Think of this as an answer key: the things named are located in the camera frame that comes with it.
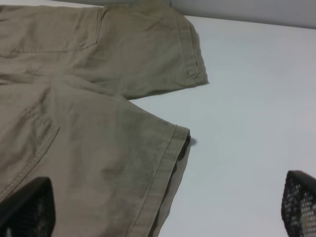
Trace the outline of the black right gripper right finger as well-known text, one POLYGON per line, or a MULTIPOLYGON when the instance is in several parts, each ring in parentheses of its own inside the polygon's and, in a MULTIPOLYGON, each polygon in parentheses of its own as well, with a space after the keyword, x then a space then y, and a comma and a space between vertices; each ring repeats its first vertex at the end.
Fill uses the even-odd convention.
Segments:
POLYGON ((316 179, 300 170, 287 173, 281 217, 289 237, 316 235, 316 179))

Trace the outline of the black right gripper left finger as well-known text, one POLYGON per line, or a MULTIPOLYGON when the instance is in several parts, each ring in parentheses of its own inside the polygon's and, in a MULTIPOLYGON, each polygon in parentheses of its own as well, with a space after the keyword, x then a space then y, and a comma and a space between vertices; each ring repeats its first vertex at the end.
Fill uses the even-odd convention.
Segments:
POLYGON ((48 177, 38 177, 0 202, 2 237, 50 237, 54 230, 54 194, 48 177))

